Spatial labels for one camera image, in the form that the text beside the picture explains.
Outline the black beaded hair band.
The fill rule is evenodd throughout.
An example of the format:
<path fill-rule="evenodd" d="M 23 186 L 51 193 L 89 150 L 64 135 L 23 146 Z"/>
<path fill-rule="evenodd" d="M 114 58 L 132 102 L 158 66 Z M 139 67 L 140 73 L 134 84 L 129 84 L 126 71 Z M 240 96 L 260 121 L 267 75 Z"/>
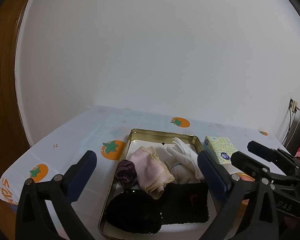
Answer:
<path fill-rule="evenodd" d="M 158 202 L 143 190 L 128 189 L 118 194 L 104 215 L 107 223 L 129 233 L 155 234 L 162 227 Z"/>

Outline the dark purple velvet scrunchie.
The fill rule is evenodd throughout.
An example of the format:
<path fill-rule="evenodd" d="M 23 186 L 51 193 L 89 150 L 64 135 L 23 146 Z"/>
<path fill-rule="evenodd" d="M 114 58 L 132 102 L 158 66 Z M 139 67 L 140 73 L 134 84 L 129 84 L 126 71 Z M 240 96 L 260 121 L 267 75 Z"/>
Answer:
<path fill-rule="evenodd" d="M 123 159 L 118 164 L 115 179 L 124 189 L 130 189 L 138 183 L 138 175 L 132 161 Z"/>

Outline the gold metal tin box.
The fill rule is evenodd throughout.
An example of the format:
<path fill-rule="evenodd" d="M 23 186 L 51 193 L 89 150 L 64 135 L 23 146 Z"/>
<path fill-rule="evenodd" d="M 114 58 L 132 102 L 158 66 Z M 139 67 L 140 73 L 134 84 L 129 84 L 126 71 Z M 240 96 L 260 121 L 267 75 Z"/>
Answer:
<path fill-rule="evenodd" d="M 117 161 L 98 229 L 106 239 L 199 239 L 217 215 L 195 135 L 133 129 L 105 142 Z"/>

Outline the tomato print tablecloth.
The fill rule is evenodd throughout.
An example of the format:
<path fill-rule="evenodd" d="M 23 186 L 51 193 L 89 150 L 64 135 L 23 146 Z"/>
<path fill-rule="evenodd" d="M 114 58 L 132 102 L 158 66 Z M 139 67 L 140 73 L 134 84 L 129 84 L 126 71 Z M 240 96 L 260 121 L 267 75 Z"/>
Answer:
<path fill-rule="evenodd" d="M 227 137 L 235 148 L 247 153 L 254 140 L 269 148 L 280 148 L 273 135 L 258 130 L 202 122 L 186 117 L 151 114 L 105 106 L 90 106 L 33 145 L 0 178 L 0 199 L 17 205 L 27 178 L 49 181 L 64 174 L 85 152 L 94 151 L 97 166 L 79 200 L 72 206 L 95 239 L 101 239 L 98 222 L 111 185 L 117 160 L 104 150 L 125 145 L 132 129 L 190 134 L 203 141 L 207 136 Z"/>

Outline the white waffle towel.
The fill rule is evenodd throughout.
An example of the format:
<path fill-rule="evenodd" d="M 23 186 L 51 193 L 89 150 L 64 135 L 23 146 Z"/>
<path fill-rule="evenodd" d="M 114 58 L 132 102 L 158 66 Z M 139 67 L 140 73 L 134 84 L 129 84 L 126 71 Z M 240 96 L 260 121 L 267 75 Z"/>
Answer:
<path fill-rule="evenodd" d="M 166 164 L 169 166 L 169 169 L 174 164 L 183 164 L 194 172 L 197 179 L 204 179 L 197 163 L 198 154 L 187 146 L 181 139 L 178 137 L 173 138 L 173 146 L 167 146 L 166 150 L 170 154 L 166 160 Z"/>

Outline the black fuzzy cloth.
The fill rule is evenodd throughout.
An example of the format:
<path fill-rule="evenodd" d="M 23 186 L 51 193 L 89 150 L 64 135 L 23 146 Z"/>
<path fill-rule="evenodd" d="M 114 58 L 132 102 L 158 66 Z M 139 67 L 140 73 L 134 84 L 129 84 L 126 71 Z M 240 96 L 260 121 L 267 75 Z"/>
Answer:
<path fill-rule="evenodd" d="M 159 199 L 162 223 L 206 223 L 208 187 L 205 181 L 193 184 L 169 183 Z"/>

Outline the white knit glove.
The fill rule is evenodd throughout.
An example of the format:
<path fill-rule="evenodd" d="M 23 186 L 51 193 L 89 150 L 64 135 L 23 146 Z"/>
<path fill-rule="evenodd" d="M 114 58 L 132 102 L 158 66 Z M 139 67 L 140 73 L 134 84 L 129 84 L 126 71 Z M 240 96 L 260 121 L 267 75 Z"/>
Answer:
<path fill-rule="evenodd" d="M 200 180 L 195 177 L 194 172 L 183 164 L 174 164 L 170 167 L 170 173 L 174 176 L 174 184 L 195 184 Z"/>

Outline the pink towel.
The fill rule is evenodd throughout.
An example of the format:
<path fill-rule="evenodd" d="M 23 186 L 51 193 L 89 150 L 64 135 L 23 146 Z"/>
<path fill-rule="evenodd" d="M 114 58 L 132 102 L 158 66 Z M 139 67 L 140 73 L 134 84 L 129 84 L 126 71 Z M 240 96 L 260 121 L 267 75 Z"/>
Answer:
<path fill-rule="evenodd" d="M 139 187 L 153 199 L 159 199 L 165 186 L 175 180 L 152 146 L 148 148 L 141 146 L 128 160 L 135 165 Z"/>

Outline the wall power outlet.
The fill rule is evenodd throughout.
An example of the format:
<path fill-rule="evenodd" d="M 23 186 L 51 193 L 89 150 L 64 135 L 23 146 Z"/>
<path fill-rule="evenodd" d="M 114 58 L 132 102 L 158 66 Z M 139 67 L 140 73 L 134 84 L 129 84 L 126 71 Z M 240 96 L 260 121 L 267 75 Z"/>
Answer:
<path fill-rule="evenodd" d="M 292 113 L 296 113 L 297 111 L 297 105 L 298 105 L 298 102 L 293 100 L 293 99 L 290 99 L 290 102 L 289 102 L 289 109 Z"/>

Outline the yellow dotted tissue pack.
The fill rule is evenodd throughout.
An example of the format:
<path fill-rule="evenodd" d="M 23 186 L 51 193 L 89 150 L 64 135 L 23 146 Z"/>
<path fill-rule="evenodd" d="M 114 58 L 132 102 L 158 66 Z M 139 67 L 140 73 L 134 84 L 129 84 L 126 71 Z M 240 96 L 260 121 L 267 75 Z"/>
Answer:
<path fill-rule="evenodd" d="M 232 154 L 238 151 L 228 137 L 206 136 L 203 148 L 221 165 L 230 164 Z"/>

